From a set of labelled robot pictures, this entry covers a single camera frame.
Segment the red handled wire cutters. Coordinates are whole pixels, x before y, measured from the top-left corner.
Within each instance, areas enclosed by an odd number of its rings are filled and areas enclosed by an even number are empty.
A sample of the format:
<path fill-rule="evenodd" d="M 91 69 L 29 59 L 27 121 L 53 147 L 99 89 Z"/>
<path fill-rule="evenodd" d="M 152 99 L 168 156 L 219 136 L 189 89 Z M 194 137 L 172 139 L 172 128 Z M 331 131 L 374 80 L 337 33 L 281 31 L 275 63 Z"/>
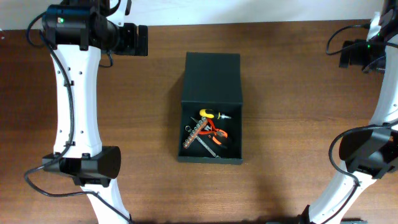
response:
<path fill-rule="evenodd" d="M 212 119 L 206 118 L 206 121 L 206 126 L 199 132 L 199 134 L 208 136 L 216 144 L 220 145 L 221 142 L 228 137 L 228 134 L 222 129 L 216 128 Z"/>

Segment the orange socket bit rail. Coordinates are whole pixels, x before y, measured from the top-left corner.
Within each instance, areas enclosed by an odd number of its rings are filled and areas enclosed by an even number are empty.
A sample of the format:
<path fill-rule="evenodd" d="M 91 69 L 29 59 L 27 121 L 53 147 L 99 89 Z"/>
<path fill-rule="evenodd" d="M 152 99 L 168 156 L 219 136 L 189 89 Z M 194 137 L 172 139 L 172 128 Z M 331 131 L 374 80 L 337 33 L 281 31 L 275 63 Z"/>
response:
<path fill-rule="evenodd" d="M 208 146 L 203 142 L 203 140 L 198 136 L 199 132 L 208 124 L 208 120 L 205 117 L 202 117 L 201 120 L 198 120 L 196 126 L 191 128 L 190 126 L 186 126 L 185 130 L 189 133 L 186 140 L 184 140 L 182 146 L 185 149 L 188 149 L 194 140 L 197 140 L 204 148 L 208 148 Z"/>

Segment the silver ratchet wrench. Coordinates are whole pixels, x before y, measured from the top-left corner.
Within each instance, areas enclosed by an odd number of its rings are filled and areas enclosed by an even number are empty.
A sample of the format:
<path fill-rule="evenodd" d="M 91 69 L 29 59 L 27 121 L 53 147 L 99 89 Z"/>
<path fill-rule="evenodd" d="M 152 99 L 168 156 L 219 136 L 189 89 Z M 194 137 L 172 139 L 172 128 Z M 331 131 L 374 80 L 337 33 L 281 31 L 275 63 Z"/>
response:
<path fill-rule="evenodd" d="M 193 131 L 190 126 L 186 126 L 185 130 L 192 134 Z M 195 137 L 195 139 L 215 158 L 220 158 L 202 139 L 200 139 L 198 136 Z"/>

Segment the orange black long-nose pliers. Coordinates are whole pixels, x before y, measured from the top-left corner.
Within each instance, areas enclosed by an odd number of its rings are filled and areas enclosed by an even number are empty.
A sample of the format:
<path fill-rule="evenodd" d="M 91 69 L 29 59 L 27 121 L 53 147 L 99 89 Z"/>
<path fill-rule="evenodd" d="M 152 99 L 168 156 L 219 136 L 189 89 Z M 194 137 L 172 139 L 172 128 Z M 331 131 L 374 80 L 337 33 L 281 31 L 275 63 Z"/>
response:
<path fill-rule="evenodd" d="M 208 122 L 205 127 L 199 131 L 199 135 L 207 136 L 216 145 L 223 149 L 227 149 L 231 145 L 231 139 L 228 137 L 228 133 L 220 128 L 217 128 L 210 118 L 205 118 Z"/>

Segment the black gift box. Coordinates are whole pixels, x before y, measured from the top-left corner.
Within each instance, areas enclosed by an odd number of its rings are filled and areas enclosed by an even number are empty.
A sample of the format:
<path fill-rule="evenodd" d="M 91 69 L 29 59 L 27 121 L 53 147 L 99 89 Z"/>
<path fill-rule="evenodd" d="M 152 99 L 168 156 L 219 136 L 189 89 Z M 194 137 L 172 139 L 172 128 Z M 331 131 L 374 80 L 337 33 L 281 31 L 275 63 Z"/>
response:
<path fill-rule="evenodd" d="M 207 164 L 243 163 L 243 92 L 240 54 L 188 52 L 185 60 L 182 89 L 182 115 L 179 136 L 178 161 Z M 213 157 L 197 140 L 188 149 L 182 144 L 201 119 L 200 110 L 219 111 L 231 119 L 213 119 L 217 128 L 228 133 L 231 145 L 223 149 L 207 136 L 199 137 L 220 157 Z"/>

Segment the yellow black stubby screwdriver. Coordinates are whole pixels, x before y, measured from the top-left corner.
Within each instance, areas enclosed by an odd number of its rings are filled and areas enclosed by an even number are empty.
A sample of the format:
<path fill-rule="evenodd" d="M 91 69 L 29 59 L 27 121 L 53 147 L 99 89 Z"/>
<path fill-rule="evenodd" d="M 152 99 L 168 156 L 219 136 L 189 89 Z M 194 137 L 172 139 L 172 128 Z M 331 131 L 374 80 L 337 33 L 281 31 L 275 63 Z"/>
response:
<path fill-rule="evenodd" d="M 230 116 L 223 114 L 219 111 L 203 108 L 199 112 L 200 116 L 210 119 L 231 119 Z"/>

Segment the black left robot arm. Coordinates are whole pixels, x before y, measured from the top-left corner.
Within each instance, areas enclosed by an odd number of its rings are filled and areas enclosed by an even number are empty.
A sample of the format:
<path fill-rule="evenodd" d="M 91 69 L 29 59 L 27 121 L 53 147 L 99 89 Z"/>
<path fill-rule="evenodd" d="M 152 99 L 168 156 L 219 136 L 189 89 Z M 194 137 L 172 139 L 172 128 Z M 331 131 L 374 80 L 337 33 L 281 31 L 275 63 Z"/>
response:
<path fill-rule="evenodd" d="M 118 188 L 121 151 L 98 131 L 97 74 L 101 56 L 148 54 L 148 28 L 127 23 L 130 1 L 64 1 L 42 16 L 57 82 L 57 135 L 44 156 L 46 172 L 72 179 L 99 223 L 131 223 Z"/>

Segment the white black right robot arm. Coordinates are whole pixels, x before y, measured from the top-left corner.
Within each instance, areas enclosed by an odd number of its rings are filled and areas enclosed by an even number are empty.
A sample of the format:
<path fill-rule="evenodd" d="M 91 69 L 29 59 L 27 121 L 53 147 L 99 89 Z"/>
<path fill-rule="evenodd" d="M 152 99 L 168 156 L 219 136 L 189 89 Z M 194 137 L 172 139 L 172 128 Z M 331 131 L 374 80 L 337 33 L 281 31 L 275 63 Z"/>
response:
<path fill-rule="evenodd" d="M 362 28 L 368 30 L 365 39 L 347 40 L 337 51 L 339 66 L 359 65 L 364 73 L 383 74 L 376 109 L 367 126 L 334 138 L 328 157 L 336 174 L 296 223 L 344 223 L 345 213 L 366 188 L 397 171 L 397 1 L 384 1 L 382 11 Z"/>

